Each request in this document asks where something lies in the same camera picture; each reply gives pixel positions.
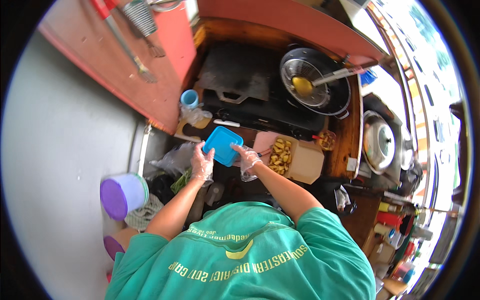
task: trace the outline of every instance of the light blue cup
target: light blue cup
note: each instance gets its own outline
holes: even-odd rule
[[[198,106],[198,93],[195,90],[186,90],[180,96],[180,102],[190,108],[194,109]]]

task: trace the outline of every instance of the metal tongs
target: metal tongs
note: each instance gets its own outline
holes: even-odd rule
[[[134,65],[137,67],[138,74],[145,79],[147,83],[156,83],[156,77],[151,74],[149,69],[145,67],[145,65],[140,61],[138,56],[136,56],[132,50],[130,50],[130,47],[128,46],[127,42],[123,38],[117,23],[115,22],[115,19],[112,17],[110,14],[110,10],[116,7],[116,4],[112,0],[90,0],[92,3],[93,7],[95,7],[96,11],[100,15],[100,17],[105,20],[107,23],[108,27],[112,31],[113,35],[117,39],[118,43],[122,46],[123,50],[125,53],[128,55],[128,57],[132,60]]]

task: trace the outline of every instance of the white wall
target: white wall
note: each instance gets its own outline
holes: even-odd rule
[[[1,172],[21,248],[53,299],[103,299],[99,186],[128,170],[140,115],[39,33],[16,69],[4,110]]]

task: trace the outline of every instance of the hand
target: hand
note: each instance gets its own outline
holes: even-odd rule
[[[215,149],[212,148],[205,156],[202,151],[204,145],[205,142],[201,142],[195,146],[193,157],[190,160],[192,163],[192,175],[190,176],[190,179],[197,178],[203,181],[211,179]]]
[[[261,164],[263,163],[261,159],[258,157],[258,154],[253,151],[253,149],[248,148],[247,146],[238,146],[238,145],[230,145],[233,150],[237,151],[240,156],[241,156],[241,171],[244,173],[247,171],[250,174],[253,174],[253,166],[260,162]]]

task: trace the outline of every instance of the blue lid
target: blue lid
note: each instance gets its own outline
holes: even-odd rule
[[[405,282],[405,283],[408,283],[408,282],[410,281],[410,279],[412,279],[413,274],[415,274],[415,270],[413,270],[413,269],[412,269],[412,270],[409,270],[409,271],[405,274],[405,276],[403,276],[402,281]]]
[[[231,143],[242,146],[243,139],[230,129],[218,126],[210,134],[202,149],[205,153],[208,153],[212,148],[215,148],[214,159],[222,165],[231,167],[238,155],[237,151],[230,148]]]

